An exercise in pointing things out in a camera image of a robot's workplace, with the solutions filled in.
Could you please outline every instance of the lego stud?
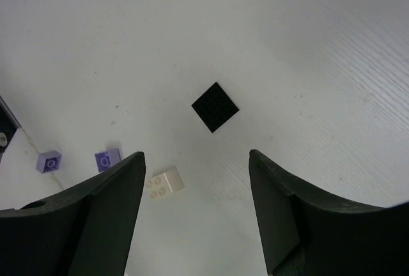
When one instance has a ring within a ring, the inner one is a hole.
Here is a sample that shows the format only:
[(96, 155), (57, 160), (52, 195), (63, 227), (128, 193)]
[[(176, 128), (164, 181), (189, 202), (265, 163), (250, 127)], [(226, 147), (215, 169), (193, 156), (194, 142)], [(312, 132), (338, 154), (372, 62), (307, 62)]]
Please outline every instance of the lego stud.
[(48, 151), (38, 155), (36, 169), (40, 173), (57, 171), (61, 163), (62, 154), (58, 151)]
[(96, 166), (98, 167), (98, 172), (104, 172), (121, 161), (120, 150), (118, 148), (114, 148), (96, 153), (95, 161)]
[(159, 193), (160, 196), (165, 195), (165, 193), (166, 193), (165, 188), (160, 188), (159, 191), (158, 191), (158, 193)]

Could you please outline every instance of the black square tile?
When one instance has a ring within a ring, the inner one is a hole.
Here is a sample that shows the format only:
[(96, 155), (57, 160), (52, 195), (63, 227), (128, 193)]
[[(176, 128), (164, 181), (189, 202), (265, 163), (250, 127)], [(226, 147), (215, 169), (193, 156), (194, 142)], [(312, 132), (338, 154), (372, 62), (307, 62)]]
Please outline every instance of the black square tile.
[(238, 107), (217, 82), (192, 107), (212, 133), (238, 112)]

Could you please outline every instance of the white table surface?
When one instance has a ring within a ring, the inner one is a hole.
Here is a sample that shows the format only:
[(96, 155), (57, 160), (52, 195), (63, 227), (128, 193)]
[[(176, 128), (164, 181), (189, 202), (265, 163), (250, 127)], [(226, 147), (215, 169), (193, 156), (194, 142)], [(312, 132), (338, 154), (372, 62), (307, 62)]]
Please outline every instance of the white table surface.
[[(261, 150), (337, 195), (409, 199), (408, 0), (0, 0), (0, 92), (69, 187), (93, 154), (146, 154), (187, 188), (144, 195), (129, 276), (265, 275), (247, 172)], [(211, 134), (218, 81), (240, 112)]]

